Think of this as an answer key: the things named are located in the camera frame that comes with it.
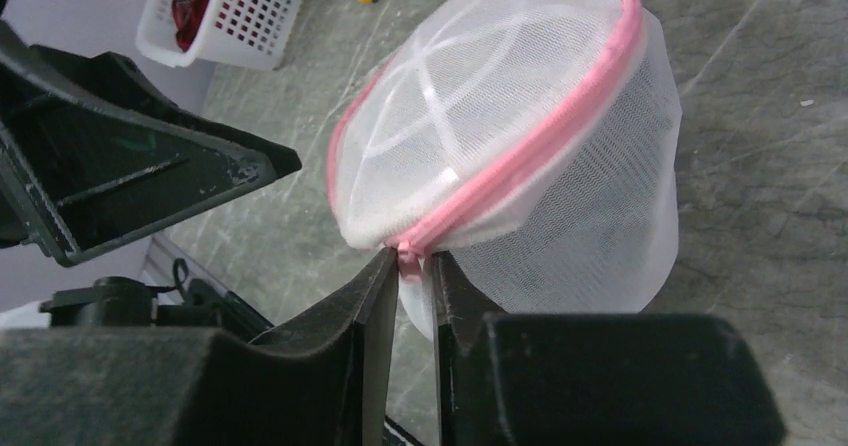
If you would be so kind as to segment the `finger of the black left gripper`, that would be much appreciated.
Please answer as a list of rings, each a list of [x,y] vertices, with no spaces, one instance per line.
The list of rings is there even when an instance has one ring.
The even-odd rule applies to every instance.
[[[70,267],[297,172],[286,146],[206,120],[129,58],[1,28],[1,244]]]

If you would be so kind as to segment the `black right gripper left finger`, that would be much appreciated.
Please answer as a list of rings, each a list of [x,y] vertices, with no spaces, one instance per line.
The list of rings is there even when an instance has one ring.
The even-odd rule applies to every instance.
[[[5,445],[379,445],[398,258],[273,327],[175,268],[179,305],[125,277],[56,293],[1,333]]]

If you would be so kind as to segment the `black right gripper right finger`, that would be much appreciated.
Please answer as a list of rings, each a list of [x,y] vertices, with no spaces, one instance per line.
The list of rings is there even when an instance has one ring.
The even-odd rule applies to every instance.
[[[741,334],[699,314],[512,314],[448,253],[434,288],[444,445],[780,445]]]

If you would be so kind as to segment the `red bra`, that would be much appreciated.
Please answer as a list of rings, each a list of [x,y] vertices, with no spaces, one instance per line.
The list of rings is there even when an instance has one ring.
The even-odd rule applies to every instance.
[[[179,49],[186,52],[200,29],[210,0],[172,0],[171,12],[176,26],[175,40]]]

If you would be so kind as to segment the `white mesh bag red zipper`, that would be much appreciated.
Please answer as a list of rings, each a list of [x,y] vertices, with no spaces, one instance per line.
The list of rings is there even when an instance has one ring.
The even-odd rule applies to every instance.
[[[338,122],[329,204],[426,337],[439,252],[512,313],[634,313],[678,253],[681,117],[641,0],[448,0]]]

